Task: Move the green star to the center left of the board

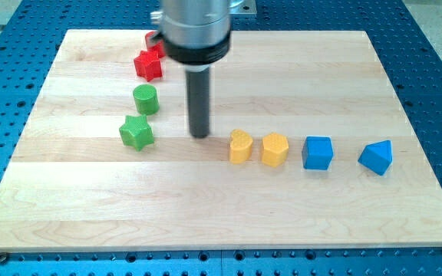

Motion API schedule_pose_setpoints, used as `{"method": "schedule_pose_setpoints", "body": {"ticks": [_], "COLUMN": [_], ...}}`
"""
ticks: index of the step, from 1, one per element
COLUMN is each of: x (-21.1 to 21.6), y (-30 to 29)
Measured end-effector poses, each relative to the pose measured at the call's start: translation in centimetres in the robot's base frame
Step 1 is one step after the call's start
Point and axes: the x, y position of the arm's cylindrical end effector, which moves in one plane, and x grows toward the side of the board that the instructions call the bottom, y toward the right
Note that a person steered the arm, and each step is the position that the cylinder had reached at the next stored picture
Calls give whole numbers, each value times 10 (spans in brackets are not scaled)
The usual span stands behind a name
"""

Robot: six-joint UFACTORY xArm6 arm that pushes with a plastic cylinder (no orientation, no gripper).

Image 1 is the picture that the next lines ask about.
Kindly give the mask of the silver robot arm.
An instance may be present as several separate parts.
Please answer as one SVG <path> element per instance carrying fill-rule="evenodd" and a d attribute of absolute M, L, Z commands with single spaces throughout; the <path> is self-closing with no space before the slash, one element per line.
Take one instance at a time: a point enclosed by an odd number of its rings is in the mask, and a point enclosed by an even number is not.
<path fill-rule="evenodd" d="M 231 18 L 256 14 L 255 0 L 162 0 L 150 13 L 157 30 L 147 41 L 184 67 L 191 136 L 209 135 L 209 71 L 229 52 Z"/>

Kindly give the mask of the red block behind arm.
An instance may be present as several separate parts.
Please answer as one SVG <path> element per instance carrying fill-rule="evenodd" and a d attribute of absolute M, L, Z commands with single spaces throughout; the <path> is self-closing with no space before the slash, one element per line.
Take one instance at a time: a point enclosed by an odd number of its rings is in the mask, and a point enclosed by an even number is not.
<path fill-rule="evenodd" d="M 159 58 L 164 58 L 166 56 L 165 50 L 163 48 L 163 40 L 154 38 L 155 32 L 149 31 L 145 34 L 145 44 L 148 51 L 155 51 L 158 53 Z"/>

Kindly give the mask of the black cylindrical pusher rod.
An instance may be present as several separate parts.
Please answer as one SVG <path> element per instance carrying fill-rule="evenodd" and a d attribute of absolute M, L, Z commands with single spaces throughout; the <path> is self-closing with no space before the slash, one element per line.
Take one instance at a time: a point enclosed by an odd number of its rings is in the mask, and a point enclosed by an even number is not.
<path fill-rule="evenodd" d="M 186 98 L 189 131 L 195 138 L 209 135 L 209 68 L 186 71 Z"/>

